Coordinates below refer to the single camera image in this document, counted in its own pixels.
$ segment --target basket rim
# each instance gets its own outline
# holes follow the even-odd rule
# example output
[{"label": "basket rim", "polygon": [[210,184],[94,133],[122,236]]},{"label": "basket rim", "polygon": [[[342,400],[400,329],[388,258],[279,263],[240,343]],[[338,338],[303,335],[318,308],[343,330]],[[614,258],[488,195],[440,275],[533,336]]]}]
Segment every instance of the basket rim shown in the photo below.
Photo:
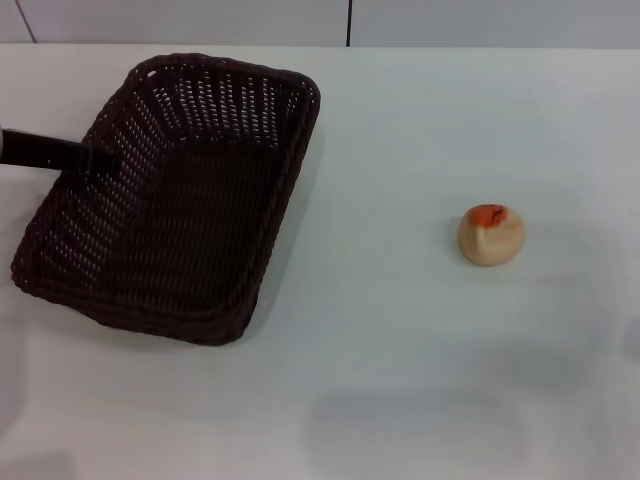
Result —
[{"label": "basket rim", "polygon": [[[227,298],[221,300],[219,304],[209,309],[180,311],[177,309],[163,309],[153,306],[141,305],[135,302],[116,299],[108,294],[98,293],[89,288],[70,286],[49,279],[39,277],[33,273],[31,269],[31,260],[37,252],[43,237],[38,238],[36,243],[32,230],[37,229],[38,225],[44,217],[48,217],[51,221],[53,218],[62,214],[62,211],[51,212],[51,208],[55,206],[54,199],[60,192],[64,192],[64,175],[61,175],[52,186],[51,190],[43,200],[42,204],[36,211],[33,219],[25,230],[25,235],[20,242],[14,260],[11,264],[14,282],[15,274],[20,273],[25,279],[22,285],[18,285],[26,293],[36,294],[43,299],[53,303],[63,305],[74,305],[77,303],[91,304],[93,308],[102,306],[107,308],[116,308],[123,312],[135,311],[153,317],[163,318],[181,318],[196,319],[201,317],[224,317],[227,316],[235,308],[239,308],[248,299],[257,294],[262,282],[262,277],[266,271],[266,266],[271,255],[273,244],[276,240],[282,218],[289,198],[293,191],[295,180],[297,179],[299,170],[302,166],[302,160],[310,141],[313,128],[315,126],[319,110],[320,110],[320,91],[316,83],[298,72],[289,70],[274,69],[271,67],[247,63],[226,57],[210,57],[200,53],[174,53],[170,55],[158,55],[139,63],[127,75],[123,85],[109,98],[104,107],[96,116],[95,121],[87,131],[83,138],[83,143],[91,145],[96,140],[105,135],[115,121],[124,114],[122,105],[132,95],[142,81],[148,78],[148,74],[157,68],[223,68],[243,73],[255,73],[260,75],[268,75],[272,78],[285,80],[301,84],[306,87],[314,101],[308,102],[305,114],[301,118],[299,127],[296,128],[288,142],[288,148],[285,155],[289,158],[286,162],[286,170],[282,173],[282,181],[274,189],[271,197],[273,200],[269,208],[264,214],[263,227],[260,228],[256,237],[256,248],[251,252],[251,257],[247,258],[247,268],[243,270],[242,275],[236,281],[236,285],[231,289]],[[17,263],[21,257],[24,262]],[[68,301],[59,298],[61,295],[69,297]]]}]

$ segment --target white wall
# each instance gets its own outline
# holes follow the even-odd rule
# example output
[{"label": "white wall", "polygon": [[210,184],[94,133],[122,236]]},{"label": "white wall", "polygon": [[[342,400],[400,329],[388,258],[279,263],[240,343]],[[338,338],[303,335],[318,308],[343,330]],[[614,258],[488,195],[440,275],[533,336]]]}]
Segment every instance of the white wall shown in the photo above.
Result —
[{"label": "white wall", "polygon": [[13,0],[0,0],[0,43],[31,42],[20,11]]},{"label": "white wall", "polygon": [[344,45],[348,0],[21,0],[38,42]]},{"label": "white wall", "polygon": [[353,0],[354,46],[640,47],[639,0]]}]

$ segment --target white tabletop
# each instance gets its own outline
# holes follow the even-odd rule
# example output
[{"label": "white tabletop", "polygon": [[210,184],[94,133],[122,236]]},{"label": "white tabletop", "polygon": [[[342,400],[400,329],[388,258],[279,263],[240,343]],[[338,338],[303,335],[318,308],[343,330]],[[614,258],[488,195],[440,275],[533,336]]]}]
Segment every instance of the white tabletop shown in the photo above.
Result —
[{"label": "white tabletop", "polygon": [[[0,123],[80,139],[174,51],[322,92],[252,324],[196,347],[22,294],[56,175],[0,167],[0,478],[637,478],[640,52],[0,46]],[[502,267],[452,240],[485,202],[528,224]]]}]

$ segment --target basket weave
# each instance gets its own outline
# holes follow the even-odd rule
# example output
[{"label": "basket weave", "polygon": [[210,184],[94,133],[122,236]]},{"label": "basket weave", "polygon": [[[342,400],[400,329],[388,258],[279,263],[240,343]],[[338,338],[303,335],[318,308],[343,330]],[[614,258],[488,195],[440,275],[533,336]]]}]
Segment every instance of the basket weave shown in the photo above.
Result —
[{"label": "basket weave", "polygon": [[110,327],[240,338],[319,108],[298,73],[199,54],[141,63],[83,140],[121,156],[120,172],[58,178],[13,281]]}]

